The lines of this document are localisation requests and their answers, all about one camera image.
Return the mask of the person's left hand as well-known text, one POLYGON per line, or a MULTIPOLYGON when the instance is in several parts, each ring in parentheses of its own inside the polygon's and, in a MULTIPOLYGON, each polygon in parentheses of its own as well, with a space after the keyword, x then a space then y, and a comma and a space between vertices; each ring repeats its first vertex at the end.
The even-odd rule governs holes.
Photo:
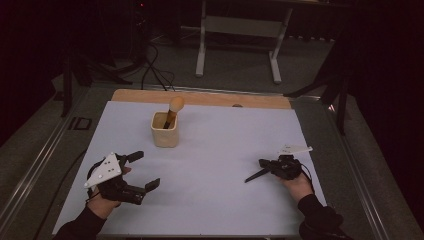
POLYGON ((107 219, 113 210, 121 205, 120 201, 104 199, 100 194, 98 187, 94 188, 86 206, 99 218, 107 219))

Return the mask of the black tripod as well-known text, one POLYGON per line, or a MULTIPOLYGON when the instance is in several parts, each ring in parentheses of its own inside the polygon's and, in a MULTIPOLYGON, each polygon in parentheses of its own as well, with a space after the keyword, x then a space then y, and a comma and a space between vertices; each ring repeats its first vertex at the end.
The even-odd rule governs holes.
POLYGON ((73 91, 72 91, 72 79, 76 78, 77 82, 82 86, 90 86, 93 82, 90 75, 90 70, 99 73, 106 79, 113 81, 118 84, 131 85, 131 82, 124 80, 120 77, 120 74, 130 72, 139 67, 139 63, 133 63, 129 66, 119 68, 116 70, 108 69, 102 66, 100 63, 90 59, 87 55, 79 53, 77 51, 69 51, 63 61, 63 90, 62 90, 62 101, 63 110, 62 117, 68 115, 72 108, 73 91))

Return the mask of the white paper sheet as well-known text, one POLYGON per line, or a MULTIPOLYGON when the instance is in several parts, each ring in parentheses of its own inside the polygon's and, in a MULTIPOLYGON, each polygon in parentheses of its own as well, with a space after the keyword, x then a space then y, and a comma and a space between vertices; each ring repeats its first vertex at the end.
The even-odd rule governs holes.
POLYGON ((87 198, 83 184, 94 163, 115 152, 143 151, 126 181, 159 179, 141 205, 124 203, 101 233, 143 237, 295 236, 302 220, 272 174, 259 178, 259 160, 305 143, 292 110, 187 105, 178 115, 179 143, 158 148, 151 119, 161 105, 107 103, 56 224, 74 219, 87 198))

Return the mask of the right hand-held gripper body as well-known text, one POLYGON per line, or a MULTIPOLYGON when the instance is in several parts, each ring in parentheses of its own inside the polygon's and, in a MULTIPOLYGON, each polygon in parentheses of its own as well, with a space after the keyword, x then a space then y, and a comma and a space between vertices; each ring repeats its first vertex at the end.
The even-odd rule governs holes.
POLYGON ((312 150, 309 146, 284 145, 279 151, 278 159, 270 163, 271 173, 284 180, 294 180, 303 172, 303 164, 295 158, 295 154, 312 150))

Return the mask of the small makeup brush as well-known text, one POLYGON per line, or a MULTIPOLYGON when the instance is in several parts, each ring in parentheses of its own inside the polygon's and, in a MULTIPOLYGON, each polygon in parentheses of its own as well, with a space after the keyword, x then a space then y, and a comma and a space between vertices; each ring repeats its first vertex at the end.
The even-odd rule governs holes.
POLYGON ((258 171, 256 173, 254 173, 253 175, 249 176, 248 178, 246 178, 244 180, 244 183, 248 183, 248 182, 250 182, 250 181, 252 181, 254 179, 257 179, 257 178, 259 178, 259 177, 261 177, 261 176, 269 173, 269 172, 270 171, 268 169, 262 169, 262 170, 260 170, 260 171, 258 171))

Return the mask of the black device with red light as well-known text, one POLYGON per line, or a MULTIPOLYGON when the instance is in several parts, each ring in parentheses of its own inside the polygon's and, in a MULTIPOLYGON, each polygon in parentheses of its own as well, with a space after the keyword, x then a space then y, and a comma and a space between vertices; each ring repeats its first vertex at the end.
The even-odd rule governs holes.
POLYGON ((146 0, 133 0, 132 12, 133 59, 138 62, 146 55, 150 34, 149 6, 146 0))

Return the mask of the cream square cup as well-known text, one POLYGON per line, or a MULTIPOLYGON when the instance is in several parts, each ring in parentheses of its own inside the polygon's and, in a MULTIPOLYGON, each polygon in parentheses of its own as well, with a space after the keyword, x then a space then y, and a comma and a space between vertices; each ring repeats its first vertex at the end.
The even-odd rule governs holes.
POLYGON ((153 142, 157 147, 174 148, 179 143, 178 118, 175 118, 170 126, 164 129, 166 119, 166 112, 158 111, 154 113, 151 120, 153 142))

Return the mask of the large makeup brush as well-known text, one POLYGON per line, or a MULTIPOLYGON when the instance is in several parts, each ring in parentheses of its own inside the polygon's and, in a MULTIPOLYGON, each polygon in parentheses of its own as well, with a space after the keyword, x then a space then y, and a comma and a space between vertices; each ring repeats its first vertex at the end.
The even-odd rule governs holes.
POLYGON ((168 129, 176 119, 177 113, 184 107, 185 100, 181 96, 174 97, 170 100, 166 121, 163 125, 164 129, 168 129))

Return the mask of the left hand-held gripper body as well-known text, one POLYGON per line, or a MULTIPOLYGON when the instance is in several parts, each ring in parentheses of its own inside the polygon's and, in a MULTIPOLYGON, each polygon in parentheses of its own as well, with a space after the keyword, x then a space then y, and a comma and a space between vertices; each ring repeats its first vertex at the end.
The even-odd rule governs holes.
POLYGON ((128 162, 126 156, 111 152, 90 168, 84 183, 89 196, 98 187, 104 199, 136 205, 142 203, 145 189, 131 186, 123 179, 125 164, 128 162))

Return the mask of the white metal stand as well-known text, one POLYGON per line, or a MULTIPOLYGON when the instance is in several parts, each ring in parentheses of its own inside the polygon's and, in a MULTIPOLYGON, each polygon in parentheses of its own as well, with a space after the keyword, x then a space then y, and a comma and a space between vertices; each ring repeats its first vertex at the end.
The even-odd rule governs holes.
POLYGON ((285 33, 287 31, 292 8, 288 8, 283 15, 283 20, 265 21, 234 17, 213 16, 207 14, 207 0, 202 0, 201 22, 200 22, 200 45, 196 62, 195 76, 204 75, 205 56, 206 56, 206 33, 224 33, 235 35, 246 35, 256 37, 274 38, 276 40, 275 48, 268 53, 270 68, 275 84, 281 84, 282 78, 278 64, 278 55, 282 46, 285 33))

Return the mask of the black floor socket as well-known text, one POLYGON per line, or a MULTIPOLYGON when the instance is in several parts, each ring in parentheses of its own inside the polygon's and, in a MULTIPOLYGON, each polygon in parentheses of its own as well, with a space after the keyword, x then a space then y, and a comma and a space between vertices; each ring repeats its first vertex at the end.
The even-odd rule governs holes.
POLYGON ((90 118, 73 117, 68 125, 68 130, 89 130, 92 125, 90 118))

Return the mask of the person's right hand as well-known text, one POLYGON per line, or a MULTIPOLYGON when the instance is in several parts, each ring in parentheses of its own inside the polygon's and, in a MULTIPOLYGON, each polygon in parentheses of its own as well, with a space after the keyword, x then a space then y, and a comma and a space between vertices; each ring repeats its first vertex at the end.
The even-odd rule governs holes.
POLYGON ((314 193, 311 182, 304 173, 293 180, 279 179, 279 181, 286 187, 296 202, 314 193))

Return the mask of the black stand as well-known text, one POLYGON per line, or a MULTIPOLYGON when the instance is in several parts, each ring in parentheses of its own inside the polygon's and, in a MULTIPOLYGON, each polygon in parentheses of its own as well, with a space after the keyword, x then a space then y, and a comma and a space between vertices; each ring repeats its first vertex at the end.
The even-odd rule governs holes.
POLYGON ((348 85, 353 75, 352 61, 356 50, 350 50, 349 37, 340 34, 329 51, 314 81, 294 92, 285 93, 285 97, 298 98, 314 89, 325 86, 320 96, 323 105, 332 105, 338 100, 336 110, 336 126, 341 135, 345 134, 344 120, 348 95, 348 85))

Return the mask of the metal floor rail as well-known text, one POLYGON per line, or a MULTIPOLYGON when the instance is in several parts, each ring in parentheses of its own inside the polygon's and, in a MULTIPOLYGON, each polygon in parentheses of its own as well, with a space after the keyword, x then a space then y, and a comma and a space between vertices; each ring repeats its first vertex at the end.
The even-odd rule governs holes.
POLYGON ((73 92, 65 116, 63 103, 49 100, 0 147, 0 238, 10 228, 88 91, 88 87, 78 87, 73 92))
POLYGON ((332 105, 323 105, 323 109, 329 119, 333 132, 338 137, 338 141, 342 145, 345 156, 347 157, 347 165, 350 177, 355 187, 359 201, 361 202, 367 222, 370 225, 375 240, 390 240, 387 230, 382 222, 378 209, 376 208, 375 201, 373 200, 370 192, 366 186, 364 178, 357 165, 357 161, 352 152, 352 149, 344 135, 340 133, 339 128, 336 126, 336 110, 332 105))

